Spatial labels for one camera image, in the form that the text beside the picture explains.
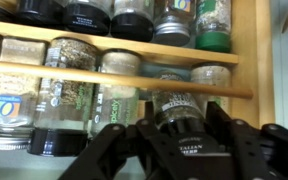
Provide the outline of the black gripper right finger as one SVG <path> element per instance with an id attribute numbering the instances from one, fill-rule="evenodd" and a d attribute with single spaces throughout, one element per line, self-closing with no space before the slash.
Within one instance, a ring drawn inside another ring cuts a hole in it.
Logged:
<path id="1" fill-rule="evenodd" d="M 207 103 L 206 124 L 211 135 L 218 142 L 227 142 L 230 138 L 229 115 L 214 101 Z"/>

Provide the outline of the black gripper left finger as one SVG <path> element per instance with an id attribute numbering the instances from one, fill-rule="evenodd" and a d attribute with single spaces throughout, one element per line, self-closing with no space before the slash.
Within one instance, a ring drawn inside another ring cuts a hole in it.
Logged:
<path id="1" fill-rule="evenodd" d="M 159 134 L 154 120 L 154 108 L 151 101 L 144 104 L 144 118 L 140 122 L 141 133 L 145 137 L 154 137 Z"/>

